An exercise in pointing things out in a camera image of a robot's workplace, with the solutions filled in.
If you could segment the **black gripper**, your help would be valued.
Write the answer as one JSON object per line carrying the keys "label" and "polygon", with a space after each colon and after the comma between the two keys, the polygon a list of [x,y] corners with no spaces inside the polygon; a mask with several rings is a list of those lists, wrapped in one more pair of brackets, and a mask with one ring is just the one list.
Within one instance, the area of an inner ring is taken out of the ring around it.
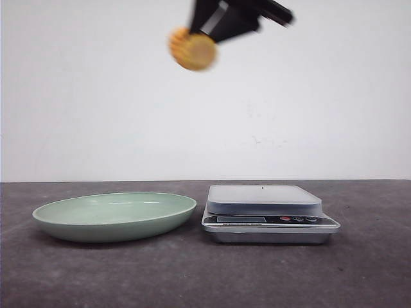
{"label": "black gripper", "polygon": [[189,34],[199,33],[211,38],[215,43],[243,35],[259,29],[259,18],[270,19],[282,26],[293,22],[294,16],[291,10],[276,1],[250,0],[250,1],[225,1],[227,9],[221,18],[211,28],[204,30],[205,23],[219,8],[220,1],[196,0]]}

